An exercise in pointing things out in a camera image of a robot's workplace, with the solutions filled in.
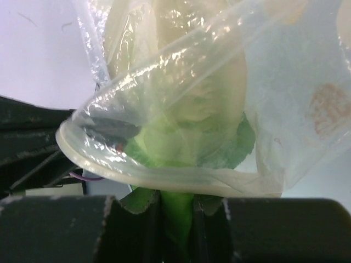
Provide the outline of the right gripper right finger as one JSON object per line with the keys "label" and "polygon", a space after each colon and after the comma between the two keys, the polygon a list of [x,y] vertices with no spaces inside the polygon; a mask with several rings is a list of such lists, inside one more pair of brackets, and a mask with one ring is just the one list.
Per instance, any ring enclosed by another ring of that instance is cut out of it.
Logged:
{"label": "right gripper right finger", "polygon": [[197,195],[192,262],[350,262],[350,214],[325,198]]}

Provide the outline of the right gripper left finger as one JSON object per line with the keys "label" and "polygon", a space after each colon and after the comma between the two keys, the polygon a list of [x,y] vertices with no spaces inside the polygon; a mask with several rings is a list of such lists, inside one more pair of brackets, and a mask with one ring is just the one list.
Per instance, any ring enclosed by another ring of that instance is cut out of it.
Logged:
{"label": "right gripper left finger", "polygon": [[12,196],[1,200],[1,262],[161,262],[160,199]]}

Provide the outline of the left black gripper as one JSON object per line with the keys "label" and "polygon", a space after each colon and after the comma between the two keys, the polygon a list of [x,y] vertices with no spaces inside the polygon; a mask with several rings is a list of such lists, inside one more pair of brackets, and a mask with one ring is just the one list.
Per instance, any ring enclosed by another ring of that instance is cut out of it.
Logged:
{"label": "left black gripper", "polygon": [[1,97],[1,196],[101,180],[83,176],[56,142],[56,131],[73,112]]}

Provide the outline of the white-dotted zip top bag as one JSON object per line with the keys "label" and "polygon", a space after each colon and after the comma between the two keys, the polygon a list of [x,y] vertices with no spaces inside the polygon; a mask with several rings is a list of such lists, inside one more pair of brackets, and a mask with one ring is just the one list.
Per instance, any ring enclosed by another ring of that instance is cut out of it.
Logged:
{"label": "white-dotted zip top bag", "polygon": [[350,1],[74,1],[97,90],[56,134],[80,168],[271,196],[350,149]]}

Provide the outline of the toy napa cabbage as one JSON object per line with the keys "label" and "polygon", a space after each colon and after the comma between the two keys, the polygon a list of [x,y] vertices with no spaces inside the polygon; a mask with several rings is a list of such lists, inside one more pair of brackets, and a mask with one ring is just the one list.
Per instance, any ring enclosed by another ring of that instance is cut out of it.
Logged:
{"label": "toy napa cabbage", "polygon": [[[104,40],[110,77],[229,6],[228,1],[114,1]],[[255,142],[244,115],[246,90],[246,58],[239,52],[143,126],[126,153],[148,168],[236,168]]]}

